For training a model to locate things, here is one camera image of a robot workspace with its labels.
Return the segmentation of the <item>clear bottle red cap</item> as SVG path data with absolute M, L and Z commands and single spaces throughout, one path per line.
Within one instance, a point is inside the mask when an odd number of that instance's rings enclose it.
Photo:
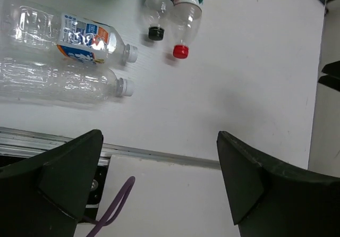
M 186 59 L 188 57 L 189 46 L 200 27 L 202 6 L 203 0 L 174 0 L 170 21 L 175 58 Z

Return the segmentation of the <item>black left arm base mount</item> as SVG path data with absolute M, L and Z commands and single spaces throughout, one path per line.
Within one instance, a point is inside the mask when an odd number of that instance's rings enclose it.
M 84 217 L 89 219 L 96 219 L 99 204 L 103 196 L 104 185 L 108 172 L 108 166 L 98 165 L 95 173 L 95 177 L 92 182 L 88 201 L 84 211 Z

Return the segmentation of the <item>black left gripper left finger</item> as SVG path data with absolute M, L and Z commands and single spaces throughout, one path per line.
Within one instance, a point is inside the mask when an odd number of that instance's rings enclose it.
M 1 236 L 74 236 L 103 146 L 100 130 L 1 168 Z

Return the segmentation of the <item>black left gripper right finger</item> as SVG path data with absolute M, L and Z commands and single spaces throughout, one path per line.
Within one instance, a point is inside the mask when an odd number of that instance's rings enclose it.
M 339 236 L 339 178 L 293 166 L 226 131 L 217 150 L 241 236 Z

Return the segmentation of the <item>clear bottle blue white label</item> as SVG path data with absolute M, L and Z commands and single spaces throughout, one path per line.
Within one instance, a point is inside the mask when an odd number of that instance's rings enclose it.
M 33 53 L 109 66 L 138 58 L 112 26 L 26 0 L 4 0 L 1 30 L 11 45 Z

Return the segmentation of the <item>clear bottle black cap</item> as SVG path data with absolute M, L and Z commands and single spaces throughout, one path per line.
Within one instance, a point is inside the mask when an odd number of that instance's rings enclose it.
M 165 21 L 173 7 L 174 0 L 144 1 L 144 19 L 148 27 L 148 38 L 150 40 L 163 40 Z

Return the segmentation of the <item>clear unlabelled plastic bottle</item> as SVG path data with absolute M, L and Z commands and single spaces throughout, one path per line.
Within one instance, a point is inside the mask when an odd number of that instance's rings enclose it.
M 109 68 L 84 64 L 45 64 L 14 58 L 1 60 L 1 95 L 68 103 L 95 104 L 131 97 L 134 82 Z

